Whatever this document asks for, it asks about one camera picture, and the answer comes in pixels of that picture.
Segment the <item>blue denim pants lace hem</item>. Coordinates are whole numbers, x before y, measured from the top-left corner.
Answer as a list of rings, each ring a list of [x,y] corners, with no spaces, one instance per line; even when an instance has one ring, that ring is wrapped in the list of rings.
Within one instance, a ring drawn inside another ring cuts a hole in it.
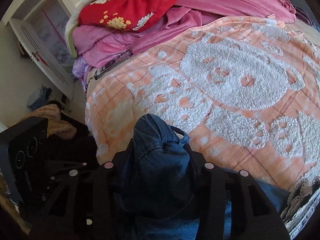
[[[187,133],[146,114],[131,143],[121,198],[135,239],[196,239],[200,216]]]

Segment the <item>orange bear pattern blanket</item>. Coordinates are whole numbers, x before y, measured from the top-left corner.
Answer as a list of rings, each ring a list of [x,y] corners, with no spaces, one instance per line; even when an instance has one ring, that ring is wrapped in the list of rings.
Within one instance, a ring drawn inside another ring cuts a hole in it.
[[[141,53],[87,93],[99,163],[155,114],[221,167],[287,190],[319,176],[319,32],[304,23],[224,17]]]

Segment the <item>white glass door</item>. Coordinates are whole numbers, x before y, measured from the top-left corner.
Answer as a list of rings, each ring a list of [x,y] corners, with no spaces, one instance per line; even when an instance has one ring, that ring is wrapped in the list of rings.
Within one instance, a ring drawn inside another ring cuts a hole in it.
[[[26,21],[9,20],[15,35],[34,63],[50,81],[70,100],[73,98],[74,81],[54,55],[42,42],[34,28]]]

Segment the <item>pink velvet quilt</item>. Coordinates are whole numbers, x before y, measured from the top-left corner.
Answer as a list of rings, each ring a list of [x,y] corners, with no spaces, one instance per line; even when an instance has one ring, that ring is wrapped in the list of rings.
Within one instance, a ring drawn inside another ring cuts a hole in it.
[[[268,17],[294,23],[296,9],[289,0],[177,0],[154,25],[141,31],[125,31],[96,25],[79,25],[80,10],[69,20],[66,42],[74,53],[73,75],[85,81],[92,68],[102,68],[120,53],[142,53],[192,27],[224,16]]]

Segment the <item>smartphone in clear case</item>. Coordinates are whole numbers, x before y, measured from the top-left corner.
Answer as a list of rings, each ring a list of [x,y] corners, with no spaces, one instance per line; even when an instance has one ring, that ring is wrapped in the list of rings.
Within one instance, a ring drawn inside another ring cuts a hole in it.
[[[121,63],[123,63],[124,61],[128,60],[132,55],[133,55],[133,52],[129,49],[120,53],[114,59],[112,59],[107,64],[105,64],[102,68],[99,68],[98,70],[96,70],[96,72],[94,74],[94,78],[96,80],[100,79],[106,72],[111,71],[116,66],[118,66]]]

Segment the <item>red floral blanket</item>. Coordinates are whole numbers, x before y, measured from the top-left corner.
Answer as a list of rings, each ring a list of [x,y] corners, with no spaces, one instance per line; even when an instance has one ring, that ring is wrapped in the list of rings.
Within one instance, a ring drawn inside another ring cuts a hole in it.
[[[79,25],[141,32],[154,25],[177,0],[95,0],[80,10]]]

